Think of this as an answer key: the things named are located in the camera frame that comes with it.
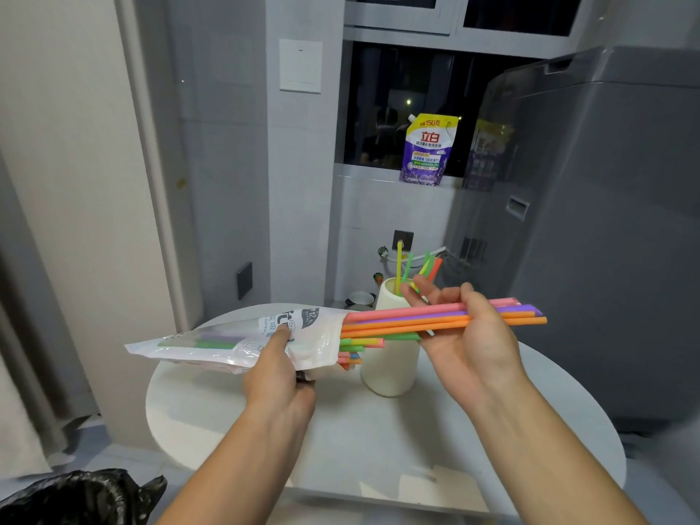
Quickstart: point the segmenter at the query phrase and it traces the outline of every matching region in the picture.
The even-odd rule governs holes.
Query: white vase
[[[381,284],[377,310],[410,307],[406,299],[394,294],[396,278]],[[381,396],[399,396],[416,380],[420,345],[416,341],[385,341],[384,348],[367,348],[362,352],[362,379]]]

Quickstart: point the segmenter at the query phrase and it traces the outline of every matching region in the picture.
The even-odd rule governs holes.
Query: light switch
[[[279,89],[320,94],[323,43],[279,39]]]

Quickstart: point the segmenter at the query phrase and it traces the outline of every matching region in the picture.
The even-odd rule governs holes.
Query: forearm
[[[525,523],[646,523],[529,379],[469,415]]]
[[[158,525],[265,523],[291,474],[306,423],[246,409]]]

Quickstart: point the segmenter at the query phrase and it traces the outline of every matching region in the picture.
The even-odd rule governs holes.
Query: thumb
[[[287,341],[289,341],[289,326],[286,324],[280,324],[277,326],[275,333],[269,338],[269,341],[265,345],[265,348],[260,353],[262,357],[263,353],[280,353],[284,352],[287,347]]]
[[[474,291],[471,284],[462,285],[460,296],[462,302],[467,306],[467,313],[470,317],[501,319],[501,315],[491,306],[491,302],[480,292]]]

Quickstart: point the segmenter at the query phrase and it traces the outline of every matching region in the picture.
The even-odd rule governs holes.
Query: hand
[[[292,361],[284,352],[289,340],[289,328],[277,327],[258,362],[243,376],[246,410],[263,416],[290,417],[306,427],[316,405],[313,383],[297,383]]]
[[[466,328],[421,333],[421,345],[442,385],[468,415],[512,384],[527,381],[517,339],[484,295],[470,283],[440,290],[424,276],[413,281],[431,304],[463,302],[469,310],[472,321]],[[411,306],[428,306],[409,283],[400,289]]]

